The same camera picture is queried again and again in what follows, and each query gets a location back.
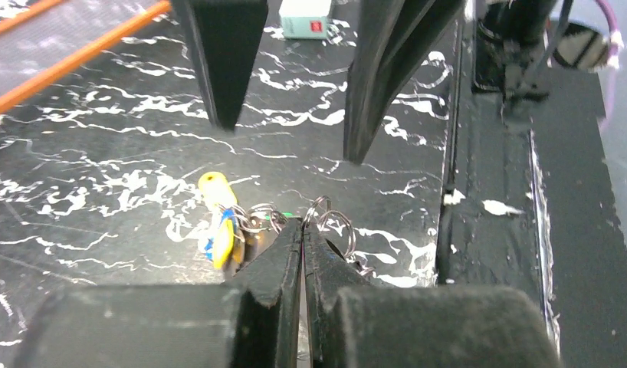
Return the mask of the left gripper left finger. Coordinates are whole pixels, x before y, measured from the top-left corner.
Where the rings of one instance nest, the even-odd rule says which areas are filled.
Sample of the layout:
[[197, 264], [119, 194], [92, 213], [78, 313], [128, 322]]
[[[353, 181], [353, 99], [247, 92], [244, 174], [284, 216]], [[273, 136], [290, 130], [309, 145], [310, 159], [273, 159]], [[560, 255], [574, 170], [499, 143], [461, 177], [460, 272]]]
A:
[[36, 313], [16, 367], [294, 367], [302, 224], [221, 284], [67, 288]]

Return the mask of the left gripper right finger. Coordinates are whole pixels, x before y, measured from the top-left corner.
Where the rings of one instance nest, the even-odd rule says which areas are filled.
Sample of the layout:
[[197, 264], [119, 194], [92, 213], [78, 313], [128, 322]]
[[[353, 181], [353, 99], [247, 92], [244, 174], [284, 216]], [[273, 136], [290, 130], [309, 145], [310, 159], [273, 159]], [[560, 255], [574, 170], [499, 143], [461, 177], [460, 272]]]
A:
[[559, 367], [538, 307], [505, 286], [377, 287], [303, 227], [315, 367]]

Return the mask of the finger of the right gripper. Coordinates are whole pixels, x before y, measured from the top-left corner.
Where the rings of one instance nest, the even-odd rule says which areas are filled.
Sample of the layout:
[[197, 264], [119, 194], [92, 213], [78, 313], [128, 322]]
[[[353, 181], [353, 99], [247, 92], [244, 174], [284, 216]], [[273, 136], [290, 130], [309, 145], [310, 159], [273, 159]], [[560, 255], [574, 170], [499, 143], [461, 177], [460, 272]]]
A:
[[345, 160], [364, 161], [388, 107], [464, 6], [460, 0], [360, 3], [347, 72]]
[[263, 29], [266, 0], [171, 2], [211, 124], [235, 130]]

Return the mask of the white small box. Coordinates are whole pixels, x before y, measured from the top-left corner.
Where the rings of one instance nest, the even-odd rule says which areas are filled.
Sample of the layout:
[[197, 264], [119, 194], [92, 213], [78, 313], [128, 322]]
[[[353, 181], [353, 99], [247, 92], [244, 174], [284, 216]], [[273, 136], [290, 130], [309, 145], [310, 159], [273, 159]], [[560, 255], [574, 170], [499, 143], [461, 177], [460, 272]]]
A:
[[283, 0], [278, 14], [286, 39], [326, 39], [333, 0]]

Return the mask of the blue tag key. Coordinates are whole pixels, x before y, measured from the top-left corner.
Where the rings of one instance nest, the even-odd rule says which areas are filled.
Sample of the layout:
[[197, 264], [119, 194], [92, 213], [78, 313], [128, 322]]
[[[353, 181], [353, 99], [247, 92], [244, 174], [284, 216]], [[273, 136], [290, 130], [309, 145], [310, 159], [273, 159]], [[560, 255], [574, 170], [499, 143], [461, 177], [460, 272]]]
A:
[[231, 209], [213, 210], [200, 250], [215, 267], [226, 262], [235, 242], [235, 220]]

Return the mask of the yellow tag upper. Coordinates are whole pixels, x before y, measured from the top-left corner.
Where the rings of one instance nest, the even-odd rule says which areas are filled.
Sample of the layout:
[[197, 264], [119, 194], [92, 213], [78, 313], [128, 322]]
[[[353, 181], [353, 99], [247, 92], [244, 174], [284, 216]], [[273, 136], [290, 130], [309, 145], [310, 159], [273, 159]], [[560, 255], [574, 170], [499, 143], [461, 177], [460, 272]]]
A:
[[197, 186], [206, 207], [210, 210], [222, 206], [225, 209], [238, 204], [228, 180], [221, 172], [206, 172], [198, 180]]

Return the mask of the orange two-tier rack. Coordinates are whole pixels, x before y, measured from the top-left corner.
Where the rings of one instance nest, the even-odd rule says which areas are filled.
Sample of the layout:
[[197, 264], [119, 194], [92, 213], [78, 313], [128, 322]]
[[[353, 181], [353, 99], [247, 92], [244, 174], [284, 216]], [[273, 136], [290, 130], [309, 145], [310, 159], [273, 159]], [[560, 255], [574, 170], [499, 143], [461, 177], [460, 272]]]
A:
[[170, 9], [168, 1], [0, 1], [0, 120]]

